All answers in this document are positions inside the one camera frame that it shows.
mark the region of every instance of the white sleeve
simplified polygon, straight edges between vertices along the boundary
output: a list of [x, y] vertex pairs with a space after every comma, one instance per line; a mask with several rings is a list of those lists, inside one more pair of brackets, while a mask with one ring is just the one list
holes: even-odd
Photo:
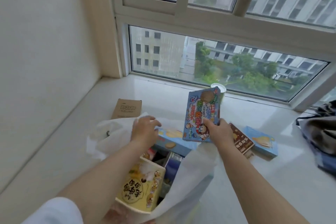
[[22, 224], [83, 224], [83, 219], [73, 201], [65, 197], [55, 197], [45, 202]]

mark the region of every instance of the white plastic bag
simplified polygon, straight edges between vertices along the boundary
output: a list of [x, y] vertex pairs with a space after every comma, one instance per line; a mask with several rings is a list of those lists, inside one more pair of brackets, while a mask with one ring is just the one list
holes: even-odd
[[[87, 137], [87, 153], [93, 158], [105, 159], [130, 141], [135, 118], [122, 118], [100, 122], [96, 130]], [[180, 130], [183, 120], [157, 118], [163, 128]], [[170, 191], [150, 214], [132, 212], [131, 223], [142, 223], [156, 219], [157, 223], [182, 223], [198, 203], [204, 190], [213, 178], [218, 151], [212, 143], [202, 143], [192, 150], [181, 162]]]

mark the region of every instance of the dark fabric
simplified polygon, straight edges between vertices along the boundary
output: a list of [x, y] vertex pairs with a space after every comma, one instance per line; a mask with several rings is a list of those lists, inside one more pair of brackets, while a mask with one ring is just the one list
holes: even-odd
[[315, 155], [317, 166], [336, 176], [336, 100], [324, 104], [316, 115], [296, 119]]

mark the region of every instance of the person's right arm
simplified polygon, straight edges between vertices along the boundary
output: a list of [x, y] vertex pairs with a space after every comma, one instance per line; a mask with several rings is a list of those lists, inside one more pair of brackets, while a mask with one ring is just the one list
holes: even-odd
[[233, 132], [225, 120], [215, 125], [204, 124], [210, 139], [218, 148], [226, 173], [249, 224], [309, 223], [279, 192], [277, 192], [235, 147]]

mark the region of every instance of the person's left hand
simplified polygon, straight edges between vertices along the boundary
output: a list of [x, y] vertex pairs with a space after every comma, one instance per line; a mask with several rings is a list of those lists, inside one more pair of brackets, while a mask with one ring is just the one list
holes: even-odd
[[158, 129], [156, 126], [161, 127], [161, 123], [153, 116], [145, 116], [134, 120], [131, 141], [138, 141], [147, 149], [153, 146], [159, 138]]

